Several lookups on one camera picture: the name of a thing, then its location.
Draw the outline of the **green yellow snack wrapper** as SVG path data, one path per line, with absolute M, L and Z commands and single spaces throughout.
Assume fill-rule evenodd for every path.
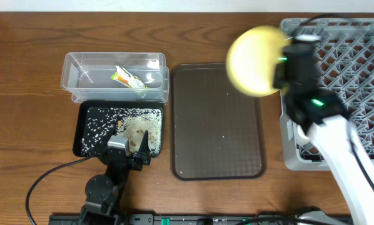
M 125 85 L 127 88 L 137 91 L 143 91 L 148 88 L 140 78 L 121 66 L 116 66 L 116 72 L 111 76 L 111 79 Z

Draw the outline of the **yellow round plate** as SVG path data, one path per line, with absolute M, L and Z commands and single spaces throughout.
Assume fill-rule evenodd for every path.
M 274 26 L 258 26 L 244 32 L 230 46 L 226 56 L 226 72 L 232 85 L 251 97 L 269 96 L 276 66 L 282 62 L 282 49 L 288 37 Z

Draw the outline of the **white cup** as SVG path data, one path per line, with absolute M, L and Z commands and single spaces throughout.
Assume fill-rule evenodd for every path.
M 300 146 L 305 146 L 310 143 L 310 138 L 306 136 L 300 125 L 296 125 L 296 143 Z

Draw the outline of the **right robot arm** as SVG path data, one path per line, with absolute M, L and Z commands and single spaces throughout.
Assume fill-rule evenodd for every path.
M 350 113 L 337 93 L 318 86 L 309 43 L 282 49 L 274 87 L 283 90 L 285 111 L 321 153 L 355 224 L 374 224 L 374 165 L 361 145 Z

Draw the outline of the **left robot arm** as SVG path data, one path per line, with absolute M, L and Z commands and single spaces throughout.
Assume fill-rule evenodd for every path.
M 150 165 L 149 134 L 143 138 L 137 155 L 127 156 L 129 141 L 115 135 L 115 131 L 95 145 L 94 155 L 107 166 L 104 174 L 93 176 L 85 187 L 86 201 L 78 219 L 80 225 L 121 225 L 128 224 L 128 217 L 119 210 L 122 193 L 131 170 L 141 171 Z

